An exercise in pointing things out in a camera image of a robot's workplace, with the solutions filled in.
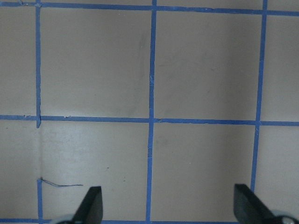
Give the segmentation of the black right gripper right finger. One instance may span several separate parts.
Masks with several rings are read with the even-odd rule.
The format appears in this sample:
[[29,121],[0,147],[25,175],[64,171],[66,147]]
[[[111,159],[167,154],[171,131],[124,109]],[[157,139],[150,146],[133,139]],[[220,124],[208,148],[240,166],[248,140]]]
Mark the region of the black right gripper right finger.
[[234,215],[240,224],[270,224],[276,219],[245,184],[234,185]]

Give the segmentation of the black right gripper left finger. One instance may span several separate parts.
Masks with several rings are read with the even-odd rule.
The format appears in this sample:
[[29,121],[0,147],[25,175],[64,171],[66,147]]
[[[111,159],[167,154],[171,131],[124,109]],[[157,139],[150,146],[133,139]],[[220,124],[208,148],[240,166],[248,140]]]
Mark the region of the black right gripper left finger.
[[71,219],[71,224],[100,224],[103,219],[101,186],[90,187],[79,208]]

